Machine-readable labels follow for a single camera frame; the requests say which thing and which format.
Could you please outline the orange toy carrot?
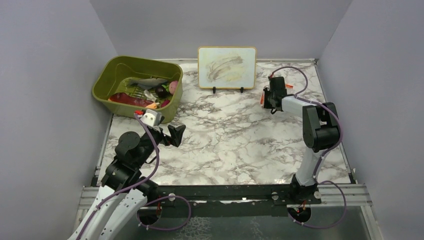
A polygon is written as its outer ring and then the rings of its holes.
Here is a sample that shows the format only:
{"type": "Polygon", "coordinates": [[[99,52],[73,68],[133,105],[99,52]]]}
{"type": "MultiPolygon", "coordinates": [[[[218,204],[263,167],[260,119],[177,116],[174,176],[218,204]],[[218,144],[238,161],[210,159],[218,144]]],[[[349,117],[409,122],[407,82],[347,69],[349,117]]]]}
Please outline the orange toy carrot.
{"type": "Polygon", "coordinates": [[[147,105],[145,108],[147,109],[158,109],[160,108],[161,104],[159,102],[153,102],[149,105],[147,105]]]}

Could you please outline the pink purple toy onion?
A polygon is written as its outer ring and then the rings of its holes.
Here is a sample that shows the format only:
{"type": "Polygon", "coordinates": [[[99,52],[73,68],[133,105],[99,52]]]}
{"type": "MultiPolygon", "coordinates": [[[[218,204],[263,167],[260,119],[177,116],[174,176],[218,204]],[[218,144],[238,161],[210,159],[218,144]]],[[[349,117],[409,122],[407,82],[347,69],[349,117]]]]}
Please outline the pink purple toy onion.
{"type": "Polygon", "coordinates": [[[177,90],[177,86],[178,86],[178,81],[172,81],[169,85],[168,85],[168,90],[169,90],[169,93],[171,94],[171,95],[174,95],[175,94],[175,92],[176,92],[176,90],[177,90]]]}

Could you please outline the clear zip bag orange zipper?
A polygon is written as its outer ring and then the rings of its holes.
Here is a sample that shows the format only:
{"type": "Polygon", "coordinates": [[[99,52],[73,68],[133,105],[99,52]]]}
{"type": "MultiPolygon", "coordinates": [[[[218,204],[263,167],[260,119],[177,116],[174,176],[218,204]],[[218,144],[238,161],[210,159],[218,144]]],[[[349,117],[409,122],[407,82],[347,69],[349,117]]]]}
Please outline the clear zip bag orange zipper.
{"type": "MultiPolygon", "coordinates": [[[[285,84],[284,85],[284,89],[285,90],[292,90],[293,86],[290,84],[285,84]]],[[[266,97],[269,95],[269,93],[271,92],[271,86],[270,85],[266,85],[263,88],[262,91],[262,95],[261,95],[261,99],[260,99],[260,104],[265,108],[268,105],[268,101],[266,100],[266,97]]]]}

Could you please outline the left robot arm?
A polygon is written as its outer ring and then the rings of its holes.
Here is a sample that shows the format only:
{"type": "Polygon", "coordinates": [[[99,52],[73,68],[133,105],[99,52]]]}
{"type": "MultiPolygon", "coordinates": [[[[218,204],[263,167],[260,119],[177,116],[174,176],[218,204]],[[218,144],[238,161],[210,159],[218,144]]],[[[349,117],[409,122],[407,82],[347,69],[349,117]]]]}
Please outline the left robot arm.
{"type": "Polygon", "coordinates": [[[143,128],[143,136],[134,131],[120,136],[101,187],[71,240],[113,240],[141,207],[159,201],[158,185],[142,176],[140,169],[152,153],[159,153],[159,144],[178,147],[186,126],[168,125],[169,135],[161,129],[143,128]]]}

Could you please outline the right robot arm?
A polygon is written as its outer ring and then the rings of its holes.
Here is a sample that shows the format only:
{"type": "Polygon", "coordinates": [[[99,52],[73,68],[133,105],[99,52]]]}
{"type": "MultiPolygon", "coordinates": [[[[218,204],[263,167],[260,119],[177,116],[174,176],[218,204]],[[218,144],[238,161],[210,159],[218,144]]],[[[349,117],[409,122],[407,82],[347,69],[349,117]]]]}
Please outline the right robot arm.
{"type": "Polygon", "coordinates": [[[289,94],[282,76],[269,77],[263,88],[261,104],[271,113],[283,112],[302,118],[302,137],[306,146],[301,165],[292,177],[288,198],[300,204],[313,197],[325,155],[339,144],[341,137],[337,111],[331,102],[319,105],[289,94]]]}

